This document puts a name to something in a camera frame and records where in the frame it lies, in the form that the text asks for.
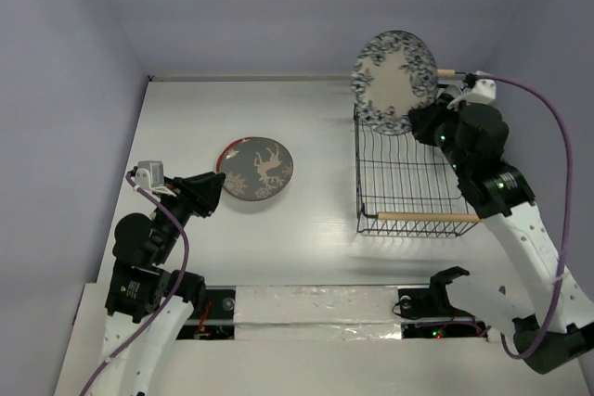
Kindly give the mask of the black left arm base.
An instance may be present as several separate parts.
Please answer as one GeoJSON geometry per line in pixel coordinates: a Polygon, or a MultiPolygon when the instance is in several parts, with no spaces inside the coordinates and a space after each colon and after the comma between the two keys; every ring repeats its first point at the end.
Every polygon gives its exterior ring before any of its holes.
{"type": "Polygon", "coordinates": [[[235,287],[207,287],[205,301],[180,328],[177,340],[235,338],[235,287]]]}

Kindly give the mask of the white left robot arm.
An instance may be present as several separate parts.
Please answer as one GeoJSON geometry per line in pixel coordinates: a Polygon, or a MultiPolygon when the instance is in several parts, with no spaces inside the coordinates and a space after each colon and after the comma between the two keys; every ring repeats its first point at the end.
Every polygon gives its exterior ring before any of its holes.
{"type": "Polygon", "coordinates": [[[126,174],[135,192],[156,208],[151,215],[130,213],[115,226],[102,361],[84,395],[148,394],[182,325],[203,312],[205,279],[187,270],[189,253],[183,253],[177,270],[168,272],[162,265],[176,242],[189,245],[189,219],[214,213],[225,179],[220,172],[187,178],[151,175],[142,163],[126,174]]]}

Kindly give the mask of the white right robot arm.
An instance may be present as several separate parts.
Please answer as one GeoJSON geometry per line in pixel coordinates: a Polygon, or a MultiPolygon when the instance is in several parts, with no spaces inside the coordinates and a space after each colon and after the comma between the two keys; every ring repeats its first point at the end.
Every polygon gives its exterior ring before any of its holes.
{"type": "Polygon", "coordinates": [[[476,275],[452,267],[432,276],[429,307],[481,319],[512,339],[506,353],[541,375],[592,351],[593,302],[553,244],[529,184],[502,158],[509,127],[500,112],[486,104],[435,103],[408,117],[415,139],[443,153],[461,195],[504,249],[530,299],[524,305],[484,289],[476,275]]]}

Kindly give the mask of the red blue floral plate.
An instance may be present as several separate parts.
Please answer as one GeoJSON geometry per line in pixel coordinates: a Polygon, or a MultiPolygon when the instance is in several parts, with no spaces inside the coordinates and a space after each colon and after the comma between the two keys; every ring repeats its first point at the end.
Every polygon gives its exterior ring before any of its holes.
{"type": "Polygon", "coordinates": [[[251,136],[244,136],[231,142],[218,156],[215,163],[217,172],[230,173],[241,168],[247,163],[251,136]]]}

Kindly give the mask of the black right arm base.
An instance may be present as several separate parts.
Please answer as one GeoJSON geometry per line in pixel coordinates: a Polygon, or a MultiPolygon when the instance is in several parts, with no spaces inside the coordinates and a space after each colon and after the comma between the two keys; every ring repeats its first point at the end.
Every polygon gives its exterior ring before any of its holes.
{"type": "Polygon", "coordinates": [[[426,287],[398,289],[398,299],[393,305],[392,312],[410,321],[428,317],[473,318],[473,314],[453,306],[446,292],[446,287],[456,279],[469,275],[469,271],[454,266],[432,275],[426,287]]]}

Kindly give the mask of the blue white floral plate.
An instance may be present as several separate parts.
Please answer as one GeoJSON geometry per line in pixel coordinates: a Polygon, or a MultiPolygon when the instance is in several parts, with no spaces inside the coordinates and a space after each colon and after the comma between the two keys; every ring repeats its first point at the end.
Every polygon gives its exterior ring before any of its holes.
{"type": "Polygon", "coordinates": [[[387,31],[360,50],[351,72],[355,115],[373,131],[406,134],[408,113],[431,105],[437,96],[437,64],[415,34],[387,31]]]}

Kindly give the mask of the grey brown deer plate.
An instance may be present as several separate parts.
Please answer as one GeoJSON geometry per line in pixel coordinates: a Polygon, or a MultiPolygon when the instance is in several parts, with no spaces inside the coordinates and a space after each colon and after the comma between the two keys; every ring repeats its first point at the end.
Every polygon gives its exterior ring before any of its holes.
{"type": "Polygon", "coordinates": [[[247,163],[225,173],[224,190],[244,201],[262,201],[279,194],[293,175],[291,153],[277,140],[252,136],[247,163]]]}

